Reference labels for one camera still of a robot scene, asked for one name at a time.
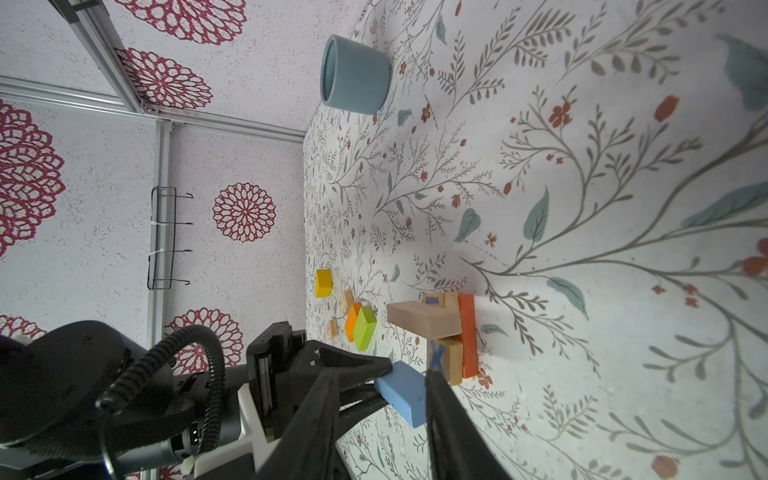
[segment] tabletop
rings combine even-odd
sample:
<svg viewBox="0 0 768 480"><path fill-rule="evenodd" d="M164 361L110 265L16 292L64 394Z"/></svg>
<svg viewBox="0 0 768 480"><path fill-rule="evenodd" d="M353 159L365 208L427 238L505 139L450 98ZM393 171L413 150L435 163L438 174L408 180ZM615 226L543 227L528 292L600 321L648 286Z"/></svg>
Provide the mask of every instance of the tabletop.
<svg viewBox="0 0 768 480"><path fill-rule="evenodd" d="M453 392L514 478L768 478L767 15L369 2L352 38L389 96L320 106L304 144L309 336L352 290L366 354L424 371L386 304L473 293L481 369ZM428 478L426 444L389 407L339 441L357 478Z"/></svg>

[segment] red flower pattern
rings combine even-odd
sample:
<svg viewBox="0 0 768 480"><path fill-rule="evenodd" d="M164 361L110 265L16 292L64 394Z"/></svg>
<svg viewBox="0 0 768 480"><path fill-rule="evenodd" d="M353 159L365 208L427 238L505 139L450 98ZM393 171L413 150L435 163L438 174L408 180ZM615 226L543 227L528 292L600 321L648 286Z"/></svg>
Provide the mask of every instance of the red flower pattern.
<svg viewBox="0 0 768 480"><path fill-rule="evenodd" d="M26 335L36 340L45 335L46 332L35 322L30 322L20 316L0 315L0 335L14 337L17 335Z"/></svg>
<svg viewBox="0 0 768 480"><path fill-rule="evenodd" d="M214 204L216 227L225 236L253 242L267 235L275 224L275 204L258 185L234 184L219 192Z"/></svg>
<svg viewBox="0 0 768 480"><path fill-rule="evenodd" d="M219 45L246 22L245 0L115 0L134 17L180 40Z"/></svg>
<svg viewBox="0 0 768 480"><path fill-rule="evenodd" d="M207 308L190 310L184 315L177 316L173 322L166 325L165 333L173 333L188 325L203 325L212 329L219 336L227 365L235 366L240 363L240 354L243 351L243 333L240 331L240 325L232 320L228 314ZM208 360L205 356L205 350L196 343L182 349L176 355L174 375L202 372L207 369Z"/></svg>
<svg viewBox="0 0 768 480"><path fill-rule="evenodd" d="M193 110L214 96L205 80L174 60L135 48L117 53L136 91L150 103Z"/></svg>
<svg viewBox="0 0 768 480"><path fill-rule="evenodd" d="M20 240L30 240L65 190L64 161L53 137L32 123L32 115L0 100L0 257Z"/></svg>

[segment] orange block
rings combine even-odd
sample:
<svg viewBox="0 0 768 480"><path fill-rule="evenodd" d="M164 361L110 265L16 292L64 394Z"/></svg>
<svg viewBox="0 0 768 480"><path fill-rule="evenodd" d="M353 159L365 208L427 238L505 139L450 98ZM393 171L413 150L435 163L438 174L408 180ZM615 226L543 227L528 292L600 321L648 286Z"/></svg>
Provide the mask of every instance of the orange block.
<svg viewBox="0 0 768 480"><path fill-rule="evenodd" d="M355 332L355 324L357 323L357 316L360 313L360 309L362 309L362 303L353 303L352 307L349 309L349 315L346 317L344 331L346 332L346 339L350 342L355 341L353 334ZM475 353L475 364L477 364L476 357L477 353Z"/></svg>
<svg viewBox="0 0 768 480"><path fill-rule="evenodd" d="M467 293L458 295L458 310L462 315L462 332L453 336L464 345L464 378L478 374L478 339L475 335L475 298Z"/></svg>

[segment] yellow block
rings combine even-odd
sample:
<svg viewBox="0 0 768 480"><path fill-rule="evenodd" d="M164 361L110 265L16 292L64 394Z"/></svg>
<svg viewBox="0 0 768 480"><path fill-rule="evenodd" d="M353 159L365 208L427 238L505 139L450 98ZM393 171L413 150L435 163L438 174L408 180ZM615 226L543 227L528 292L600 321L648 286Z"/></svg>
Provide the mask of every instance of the yellow block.
<svg viewBox="0 0 768 480"><path fill-rule="evenodd" d="M317 278L315 281L315 297L325 298L330 296L331 290L333 290L333 281L331 280L330 270L317 270Z"/></svg>

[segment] natural wood block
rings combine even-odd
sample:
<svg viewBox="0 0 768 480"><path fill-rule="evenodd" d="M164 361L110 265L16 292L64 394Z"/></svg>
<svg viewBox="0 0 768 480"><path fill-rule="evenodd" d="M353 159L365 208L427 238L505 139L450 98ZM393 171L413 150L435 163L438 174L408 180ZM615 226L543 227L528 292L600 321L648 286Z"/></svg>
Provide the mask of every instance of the natural wood block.
<svg viewBox="0 0 768 480"><path fill-rule="evenodd" d="M456 292L445 292L445 308L447 310L451 310L452 312L459 312L458 307L458 293Z"/></svg>
<svg viewBox="0 0 768 480"><path fill-rule="evenodd" d="M326 324L326 333L329 339L335 339L339 335L339 327L336 325L335 320L331 320Z"/></svg>
<svg viewBox="0 0 768 480"><path fill-rule="evenodd" d="M376 315L373 313L373 309L366 305L360 309L360 313L357 315L353 333L358 352L368 349L374 329L376 329Z"/></svg>
<svg viewBox="0 0 768 480"><path fill-rule="evenodd" d="M475 335L475 298L467 293L458 295L458 307L462 316L462 333L455 336L464 346L464 371L468 379L478 374L478 340Z"/></svg>
<svg viewBox="0 0 768 480"><path fill-rule="evenodd" d="M462 332L462 318L456 312L422 302L390 303L387 320L427 340L441 339Z"/></svg>
<svg viewBox="0 0 768 480"><path fill-rule="evenodd" d="M462 384L464 348L458 340L427 340L427 368L440 372L450 386Z"/></svg>
<svg viewBox="0 0 768 480"><path fill-rule="evenodd" d="M427 305L436 305L445 308L445 295L442 292L424 293L422 295L422 302Z"/></svg>
<svg viewBox="0 0 768 480"><path fill-rule="evenodd" d="M349 308L355 303L355 296L352 290L344 290L339 303L341 304L341 311L346 315L349 312Z"/></svg>
<svg viewBox="0 0 768 480"><path fill-rule="evenodd" d="M333 290L333 281L331 280L330 270L317 270L315 279L315 298L325 298Z"/></svg>
<svg viewBox="0 0 768 480"><path fill-rule="evenodd" d="M355 332L355 323L357 323L357 316L360 313L360 309L362 309L361 303L353 303L349 308L349 315L346 316L344 331L346 332L346 339L350 342L355 341L353 334Z"/></svg>

